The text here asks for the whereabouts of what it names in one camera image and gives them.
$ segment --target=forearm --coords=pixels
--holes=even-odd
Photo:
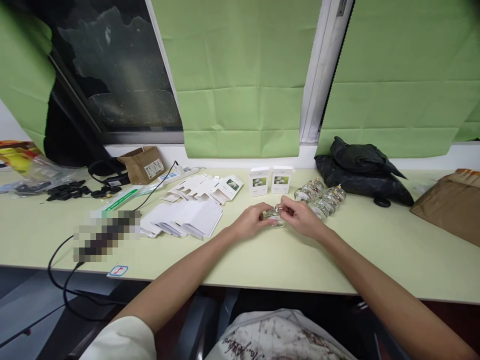
[[[195,292],[235,240],[228,227],[223,229],[157,277],[113,320],[135,316],[156,333]]]
[[[330,230],[317,240],[375,315],[414,359],[478,359],[444,322]]]

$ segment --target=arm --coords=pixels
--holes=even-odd
[[[416,297],[355,251],[304,202],[282,196],[280,217],[318,241],[370,309],[415,359],[476,360],[479,356]]]
[[[112,321],[135,316],[155,334],[190,298],[230,246],[276,222],[263,220],[262,212],[270,209],[264,202],[247,208],[232,225],[157,277]]]

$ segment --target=stack of white cardboard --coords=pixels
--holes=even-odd
[[[185,179],[170,189],[163,199],[170,202],[180,198],[199,202],[213,199],[217,204],[224,205],[225,202],[233,200],[243,184],[235,175],[219,178],[204,173]]]
[[[140,220],[140,232],[154,238],[161,232],[175,237],[210,237],[222,217],[222,207],[213,199],[161,203]]]

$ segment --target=headphones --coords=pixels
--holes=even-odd
[[[108,159],[98,160],[90,164],[90,166],[88,167],[88,173],[94,180],[98,181],[99,183],[107,185],[109,187],[114,187],[130,184],[129,173],[122,173],[122,171],[124,171],[125,169],[125,165],[118,161],[116,157],[110,157]],[[110,175],[113,173],[117,173],[118,176],[107,177],[105,180],[100,180],[99,178],[96,178],[94,176],[94,174]]]

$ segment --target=hand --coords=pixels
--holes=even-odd
[[[280,218],[300,234],[319,241],[326,233],[332,232],[304,201],[295,201],[285,195],[281,197]]]
[[[264,202],[247,207],[238,219],[228,227],[229,231],[234,234],[236,240],[242,240],[255,235],[264,227],[275,225],[277,223],[276,220],[264,220],[264,215],[262,214],[262,212],[272,209],[272,206]]]

